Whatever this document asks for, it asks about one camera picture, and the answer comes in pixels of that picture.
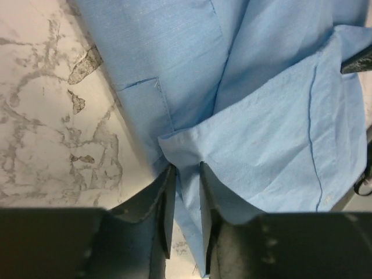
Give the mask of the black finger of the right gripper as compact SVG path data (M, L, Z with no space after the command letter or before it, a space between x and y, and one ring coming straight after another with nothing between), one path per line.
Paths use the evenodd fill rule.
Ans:
M353 55L341 64L341 73L360 73L372 70L372 45Z

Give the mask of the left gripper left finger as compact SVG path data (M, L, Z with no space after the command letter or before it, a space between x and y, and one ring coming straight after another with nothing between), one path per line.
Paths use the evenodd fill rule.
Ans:
M2 278L164 278L176 170L113 209L2 208Z

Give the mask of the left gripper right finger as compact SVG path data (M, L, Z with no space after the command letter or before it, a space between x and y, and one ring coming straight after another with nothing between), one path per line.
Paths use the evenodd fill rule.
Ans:
M266 213L199 167L210 278L371 277L370 213Z

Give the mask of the blue long sleeve shirt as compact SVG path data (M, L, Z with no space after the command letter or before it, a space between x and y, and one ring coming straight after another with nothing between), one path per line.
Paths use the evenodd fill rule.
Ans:
M78 1L202 277L199 164L265 212L325 212L366 167L368 1Z

